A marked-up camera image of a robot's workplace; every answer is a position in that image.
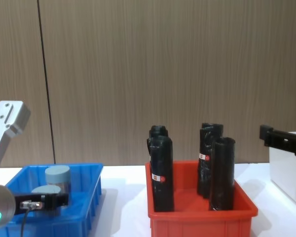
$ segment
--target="wooden wall panel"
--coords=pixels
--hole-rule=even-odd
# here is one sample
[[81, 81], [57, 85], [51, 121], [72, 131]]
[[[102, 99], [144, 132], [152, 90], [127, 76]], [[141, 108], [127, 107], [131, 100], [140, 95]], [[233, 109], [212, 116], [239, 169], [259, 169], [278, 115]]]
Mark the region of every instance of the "wooden wall panel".
[[41, 0], [57, 162], [143, 164], [153, 124], [197, 159], [202, 122], [237, 162], [296, 130], [296, 0]]
[[22, 100], [32, 112], [1, 165], [53, 163], [36, 0], [0, 0], [0, 100]]

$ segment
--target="black wrapped tube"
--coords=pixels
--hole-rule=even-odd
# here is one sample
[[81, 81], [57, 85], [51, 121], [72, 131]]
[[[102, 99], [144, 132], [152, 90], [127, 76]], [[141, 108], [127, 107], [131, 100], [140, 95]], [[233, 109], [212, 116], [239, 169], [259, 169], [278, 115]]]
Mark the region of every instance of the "black wrapped tube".
[[166, 136], [152, 137], [150, 156], [154, 211], [174, 211], [171, 139]]
[[168, 137], [168, 130], [166, 129], [165, 126], [163, 125], [151, 126], [151, 129], [149, 130], [149, 138], [147, 139], [147, 147], [148, 147], [149, 155], [150, 155], [150, 140], [152, 137], [157, 137], [157, 136]]
[[234, 197], [235, 140], [221, 137], [212, 155], [210, 210], [232, 210]]
[[203, 198], [209, 198], [211, 187], [211, 156], [213, 142], [222, 136], [223, 125], [216, 123], [203, 123], [199, 131], [199, 160], [197, 193]]

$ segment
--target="black cable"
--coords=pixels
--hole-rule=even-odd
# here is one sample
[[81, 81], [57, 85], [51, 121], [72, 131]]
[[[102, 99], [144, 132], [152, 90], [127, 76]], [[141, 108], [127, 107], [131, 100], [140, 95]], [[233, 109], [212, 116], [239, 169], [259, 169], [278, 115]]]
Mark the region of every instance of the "black cable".
[[39, 23], [39, 31], [40, 31], [41, 51], [42, 51], [42, 56], [43, 56], [43, 66], [44, 66], [44, 75], [45, 75], [47, 105], [48, 105], [48, 113], [49, 113], [51, 146], [52, 146], [52, 149], [53, 149], [54, 164], [56, 164], [54, 132], [53, 132], [52, 119], [51, 119], [51, 108], [50, 108], [50, 100], [49, 100], [49, 89], [48, 89], [48, 81], [47, 81], [47, 70], [46, 70], [45, 51], [44, 51], [44, 42], [43, 42], [43, 30], [42, 30], [42, 27], [41, 27], [39, 0], [37, 0], [37, 11], [38, 11], [38, 23]]
[[23, 237], [23, 231], [24, 231], [24, 226], [25, 226], [25, 222], [26, 222], [26, 218], [28, 217], [28, 214], [29, 214], [29, 212], [31, 211], [32, 209], [31, 208], [29, 208], [26, 212], [25, 212], [25, 214], [24, 214], [24, 217], [23, 217], [23, 221], [22, 221], [22, 225], [21, 225], [21, 237]]

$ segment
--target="white tabletop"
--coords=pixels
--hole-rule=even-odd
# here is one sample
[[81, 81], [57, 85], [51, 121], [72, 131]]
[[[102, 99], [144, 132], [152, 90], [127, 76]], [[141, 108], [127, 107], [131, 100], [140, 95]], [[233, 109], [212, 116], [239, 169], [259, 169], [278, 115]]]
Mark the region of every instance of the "white tabletop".
[[[0, 168], [5, 185], [20, 169]], [[270, 181], [269, 164], [236, 164], [235, 178], [259, 208], [252, 237], [296, 237], [296, 204]], [[144, 166], [105, 166], [89, 237], [151, 237]]]

